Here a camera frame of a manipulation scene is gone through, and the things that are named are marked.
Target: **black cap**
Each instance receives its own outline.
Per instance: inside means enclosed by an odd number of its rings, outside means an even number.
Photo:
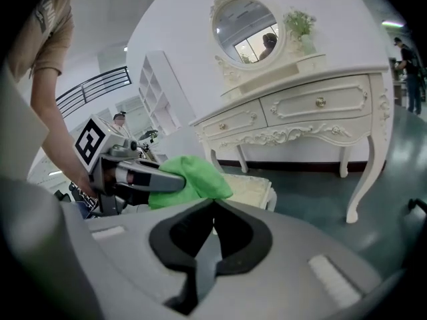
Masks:
[[[125,117],[126,116],[126,112],[125,111],[120,111],[120,113],[115,114],[114,117],[113,117],[113,120],[117,119],[119,116]]]

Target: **ceiling light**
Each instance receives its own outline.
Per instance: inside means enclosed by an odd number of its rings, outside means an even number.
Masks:
[[[393,27],[403,27],[403,25],[402,25],[402,24],[399,24],[399,23],[393,23],[393,22],[391,22],[391,21],[383,21],[383,22],[382,22],[382,25],[384,25],[384,26],[393,26]]]
[[[55,175],[55,174],[60,174],[60,173],[62,173],[62,171],[50,172],[50,173],[49,173],[49,176],[50,176],[50,175]]]

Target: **white shelf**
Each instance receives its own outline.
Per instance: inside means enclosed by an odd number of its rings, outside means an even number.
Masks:
[[[147,78],[147,76],[145,74],[141,75],[141,77],[139,78],[139,86],[141,88],[143,87],[144,89],[147,89],[147,87],[148,87],[148,78]]]
[[[149,107],[146,99],[143,100],[143,104],[147,113],[150,114],[151,108]]]
[[[147,79],[151,79],[151,75],[153,75],[153,69],[149,64],[148,58],[145,58],[144,64],[142,65],[142,69],[144,70],[145,76]]]
[[[151,81],[149,82],[150,87],[153,89],[154,91],[154,95],[156,96],[160,96],[161,94],[161,87],[159,82],[157,81],[157,78],[155,77],[155,74],[153,73],[153,75],[151,76]]]
[[[151,110],[154,110],[154,107],[157,103],[157,99],[155,98],[153,89],[151,89],[151,87],[148,87],[147,94],[145,95],[145,100],[147,101],[149,108]]]
[[[139,90],[153,126],[165,135],[187,125],[195,117],[163,51],[146,54]]]
[[[153,120],[153,122],[156,126],[159,124],[159,121],[157,120],[157,117],[155,115],[152,115],[151,119]]]
[[[177,130],[176,124],[173,122],[171,115],[166,108],[154,112],[154,117],[159,120],[159,124],[163,127],[165,135],[169,135]]]
[[[165,94],[161,93],[153,111],[163,109],[166,107],[167,104],[169,104],[169,101],[167,100]]]

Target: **mirror frame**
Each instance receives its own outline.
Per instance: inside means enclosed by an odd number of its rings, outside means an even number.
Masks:
[[[234,61],[223,50],[222,46],[220,45],[220,40],[218,38],[218,34],[216,33],[215,22],[219,16],[218,13],[228,3],[232,2],[232,1],[234,1],[234,0],[215,0],[213,2],[213,5],[211,6],[211,13],[210,13],[211,30],[210,30],[210,33],[213,37],[213,42],[215,43],[214,46],[216,47],[216,53],[222,54],[222,55],[216,56],[216,57],[219,57],[220,59],[226,61],[232,67],[237,67],[238,69],[241,69],[241,70],[251,71],[251,70],[259,70],[259,69],[262,69],[264,67],[267,67],[268,65],[273,63],[280,56],[281,53],[283,53],[284,48],[285,48],[285,44],[286,44],[286,28],[285,28],[284,20],[282,17],[282,13],[280,12],[280,9],[278,7],[276,7],[274,4],[272,4],[270,2],[265,2],[264,0],[252,0],[256,3],[260,3],[260,4],[264,5],[265,7],[267,7],[268,10],[270,10],[270,12],[274,16],[274,19],[276,20],[276,22],[278,24],[280,37],[278,37],[278,42],[277,42],[276,46],[274,47],[274,50],[270,53],[270,55],[268,57],[266,57],[262,61],[258,61],[257,63],[245,64],[245,63],[239,63],[237,61]]]

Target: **round mirror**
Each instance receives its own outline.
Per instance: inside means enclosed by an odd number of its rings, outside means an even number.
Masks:
[[[278,42],[279,27],[272,12],[255,0],[231,0],[213,20],[221,48],[234,61],[257,63],[267,58]]]

